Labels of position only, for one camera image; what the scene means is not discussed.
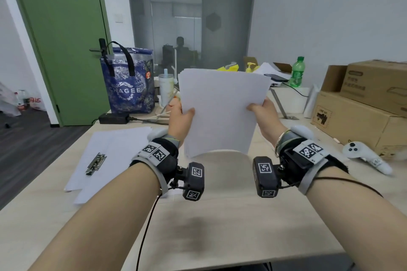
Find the white rolled paper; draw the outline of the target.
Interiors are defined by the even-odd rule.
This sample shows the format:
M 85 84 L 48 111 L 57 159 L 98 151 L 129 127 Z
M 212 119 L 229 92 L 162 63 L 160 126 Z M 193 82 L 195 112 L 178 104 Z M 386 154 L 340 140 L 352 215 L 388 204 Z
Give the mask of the white rolled paper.
M 311 90 L 308 94 L 308 99 L 307 99 L 306 105 L 304 107 L 304 111 L 303 111 L 304 118 L 306 118 L 306 119 L 312 118 L 313 110 L 314 110 L 319 92 L 320 92 L 320 88 L 316 84 L 313 84 L 313 87 L 311 88 Z

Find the person's left hand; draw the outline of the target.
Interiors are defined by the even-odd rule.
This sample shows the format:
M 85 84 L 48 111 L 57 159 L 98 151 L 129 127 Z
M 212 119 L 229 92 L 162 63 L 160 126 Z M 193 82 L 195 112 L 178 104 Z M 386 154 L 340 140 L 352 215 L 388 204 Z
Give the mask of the person's left hand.
M 178 98 L 172 99 L 169 104 L 170 117 L 168 137 L 169 140 L 176 145 L 177 148 L 181 147 L 186 136 L 189 133 L 191 125 L 181 124 L 181 112 L 183 112 L 181 101 Z

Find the white paper stack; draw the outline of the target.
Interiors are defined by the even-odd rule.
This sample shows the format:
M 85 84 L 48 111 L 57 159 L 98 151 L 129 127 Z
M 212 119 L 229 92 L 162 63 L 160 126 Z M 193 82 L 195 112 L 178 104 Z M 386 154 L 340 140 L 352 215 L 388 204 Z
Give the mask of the white paper stack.
M 262 74 L 187 68 L 178 75 L 183 112 L 195 115 L 184 141 L 186 157 L 217 150 L 248 154 L 256 128 L 250 104 L 262 105 L 271 78 Z

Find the glass partition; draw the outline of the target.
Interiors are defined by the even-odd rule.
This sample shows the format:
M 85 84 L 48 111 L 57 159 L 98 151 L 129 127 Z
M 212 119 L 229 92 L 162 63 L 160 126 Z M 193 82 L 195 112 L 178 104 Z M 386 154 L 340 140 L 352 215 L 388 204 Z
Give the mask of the glass partition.
M 193 53 L 190 68 L 236 62 L 244 72 L 253 1 L 130 0 L 135 46 L 153 50 L 155 75 L 174 73 L 178 36 Z

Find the silver bangle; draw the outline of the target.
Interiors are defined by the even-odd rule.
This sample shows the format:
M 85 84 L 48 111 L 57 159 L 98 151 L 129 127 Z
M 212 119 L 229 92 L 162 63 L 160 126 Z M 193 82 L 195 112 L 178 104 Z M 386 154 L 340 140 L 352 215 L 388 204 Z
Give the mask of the silver bangle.
M 287 129 L 279 136 L 277 142 L 274 145 L 274 154 L 277 158 L 279 157 L 279 153 L 282 150 L 283 146 L 285 146 L 290 140 L 292 140 L 292 131 L 290 129 Z

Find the grey metal stand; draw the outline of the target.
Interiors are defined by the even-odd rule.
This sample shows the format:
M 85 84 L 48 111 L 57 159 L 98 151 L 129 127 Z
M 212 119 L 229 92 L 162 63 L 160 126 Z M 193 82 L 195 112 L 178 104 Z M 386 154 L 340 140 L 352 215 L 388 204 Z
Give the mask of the grey metal stand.
M 275 92 L 275 90 L 272 87 L 269 88 L 269 91 L 272 93 L 272 96 L 273 96 L 273 98 L 274 98 L 274 100 L 275 100 L 275 102 L 276 102 L 276 104 L 277 104 L 277 106 L 278 106 L 278 108 L 279 108 L 279 110 L 280 110 L 280 112 L 282 114 L 283 119 L 285 119 L 285 120 L 299 120 L 295 116 L 288 116 L 286 114 L 284 108 L 282 107 L 281 101 L 279 100 L 279 98 L 277 96 L 277 93 Z

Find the white handheld controller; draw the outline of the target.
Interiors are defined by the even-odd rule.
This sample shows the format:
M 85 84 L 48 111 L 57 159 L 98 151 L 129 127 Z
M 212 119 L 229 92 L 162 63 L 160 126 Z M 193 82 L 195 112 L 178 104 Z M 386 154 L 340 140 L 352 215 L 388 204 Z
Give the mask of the white handheld controller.
M 342 153 L 349 159 L 362 159 L 384 175 L 390 176 L 393 174 L 392 167 L 362 142 L 353 141 L 344 145 Z

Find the green door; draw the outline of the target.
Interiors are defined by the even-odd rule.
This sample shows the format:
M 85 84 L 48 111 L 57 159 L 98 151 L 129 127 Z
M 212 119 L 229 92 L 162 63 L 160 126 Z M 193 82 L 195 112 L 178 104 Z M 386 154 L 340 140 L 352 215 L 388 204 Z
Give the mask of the green door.
M 110 39 L 104 1 L 18 3 L 59 125 L 93 125 L 109 110 L 99 61 L 99 39 Z

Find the white paper sheets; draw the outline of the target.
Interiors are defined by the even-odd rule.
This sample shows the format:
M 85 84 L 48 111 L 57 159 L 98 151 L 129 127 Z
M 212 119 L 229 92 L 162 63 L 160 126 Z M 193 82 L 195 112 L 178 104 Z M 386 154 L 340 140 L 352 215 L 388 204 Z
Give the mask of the white paper sheets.
M 133 156 L 148 143 L 147 136 L 151 131 L 151 127 L 145 126 L 94 132 L 64 188 L 66 192 L 77 191 L 78 195 L 73 204 L 83 205 L 125 171 Z M 89 176 L 86 170 L 99 153 L 105 156 L 105 160 L 100 168 Z

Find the green plastic bottle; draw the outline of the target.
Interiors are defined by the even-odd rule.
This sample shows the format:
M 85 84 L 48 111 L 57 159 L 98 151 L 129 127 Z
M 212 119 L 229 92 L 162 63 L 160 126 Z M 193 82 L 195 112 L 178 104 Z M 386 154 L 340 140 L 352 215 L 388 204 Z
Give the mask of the green plastic bottle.
M 297 88 L 301 86 L 304 70 L 305 70 L 304 57 L 299 56 L 297 58 L 296 63 L 292 65 L 291 78 L 289 80 L 290 87 Z

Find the black power adapter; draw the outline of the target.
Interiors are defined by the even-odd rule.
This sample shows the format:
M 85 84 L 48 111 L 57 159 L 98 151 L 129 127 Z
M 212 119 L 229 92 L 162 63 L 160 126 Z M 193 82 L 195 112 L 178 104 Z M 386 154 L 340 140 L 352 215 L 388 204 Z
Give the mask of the black power adapter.
M 100 124 L 125 125 L 130 120 L 130 114 L 126 113 L 104 113 L 98 117 Z

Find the person's right forearm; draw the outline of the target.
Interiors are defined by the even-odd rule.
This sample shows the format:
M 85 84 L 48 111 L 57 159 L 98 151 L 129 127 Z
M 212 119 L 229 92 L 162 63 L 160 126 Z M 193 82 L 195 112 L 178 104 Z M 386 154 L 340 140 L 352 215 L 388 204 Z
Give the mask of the person's right forearm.
M 307 199 L 362 271 L 407 271 L 407 216 L 337 167 L 322 170 Z

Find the plastic bags on floor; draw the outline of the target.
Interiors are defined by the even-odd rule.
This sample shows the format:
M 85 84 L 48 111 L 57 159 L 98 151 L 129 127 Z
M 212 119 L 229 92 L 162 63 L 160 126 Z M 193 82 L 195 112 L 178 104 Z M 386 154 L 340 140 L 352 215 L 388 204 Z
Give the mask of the plastic bags on floor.
M 14 117 L 20 116 L 28 109 L 46 112 L 39 93 L 28 93 L 26 90 L 13 91 L 0 82 L 0 113 Z

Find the black smartphone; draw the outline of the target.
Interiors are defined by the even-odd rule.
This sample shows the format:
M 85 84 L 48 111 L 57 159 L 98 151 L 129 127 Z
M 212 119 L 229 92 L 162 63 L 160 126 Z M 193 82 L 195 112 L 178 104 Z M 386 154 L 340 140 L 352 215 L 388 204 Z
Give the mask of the black smartphone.
M 289 79 L 283 78 L 279 75 L 276 74 L 263 74 L 264 76 L 270 77 L 271 80 L 275 83 L 286 83 L 289 81 Z

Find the large cardboard box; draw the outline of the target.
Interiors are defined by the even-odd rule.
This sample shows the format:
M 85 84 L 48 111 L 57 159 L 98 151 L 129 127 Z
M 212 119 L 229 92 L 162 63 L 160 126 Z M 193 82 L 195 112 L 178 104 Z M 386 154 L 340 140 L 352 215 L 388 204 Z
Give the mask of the large cardboard box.
M 386 160 L 407 152 L 407 118 L 338 93 L 318 94 L 311 124 L 343 145 L 362 142 Z

